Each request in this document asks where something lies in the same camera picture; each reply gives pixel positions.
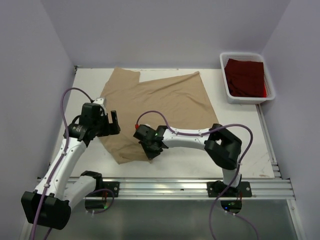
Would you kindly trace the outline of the beige t shirt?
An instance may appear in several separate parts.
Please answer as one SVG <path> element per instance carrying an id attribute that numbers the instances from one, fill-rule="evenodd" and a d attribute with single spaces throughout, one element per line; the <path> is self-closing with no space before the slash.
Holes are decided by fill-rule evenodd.
<path id="1" fill-rule="evenodd" d="M 164 124 L 161 112 L 173 128 L 198 130 L 217 124 L 218 118 L 198 71 L 180 76 L 140 82 L 140 73 L 116 67 L 104 85 L 105 107 L 116 111 L 120 133 L 100 138 L 118 164 L 147 161 L 133 137 L 139 121 L 153 129 Z"/>

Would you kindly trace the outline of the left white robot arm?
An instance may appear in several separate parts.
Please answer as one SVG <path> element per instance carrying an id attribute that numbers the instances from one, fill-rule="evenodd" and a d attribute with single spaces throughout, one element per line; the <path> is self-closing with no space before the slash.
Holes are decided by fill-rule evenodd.
<path id="1" fill-rule="evenodd" d="M 114 110 L 108 113 L 105 101 L 97 98 L 82 105 L 81 113 L 65 129 L 59 152 L 44 178 L 32 192 L 22 195 L 21 204 L 30 224 L 62 230 L 73 208 L 84 197 L 96 197 L 107 191 L 102 174 L 89 170 L 67 187 L 76 163 L 90 142 L 120 133 L 117 113 Z"/>

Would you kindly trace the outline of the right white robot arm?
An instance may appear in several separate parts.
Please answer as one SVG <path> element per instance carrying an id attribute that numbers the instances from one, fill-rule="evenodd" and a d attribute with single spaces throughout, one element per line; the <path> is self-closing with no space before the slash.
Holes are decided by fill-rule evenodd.
<path id="1" fill-rule="evenodd" d="M 188 148 L 205 151 L 222 169 L 223 192 L 235 196 L 241 190 L 241 174 L 237 172 L 242 141 L 222 125 L 212 128 L 179 129 L 160 125 L 153 129 L 148 125 L 136 126 L 136 138 L 149 160 L 159 156 L 164 149 Z"/>

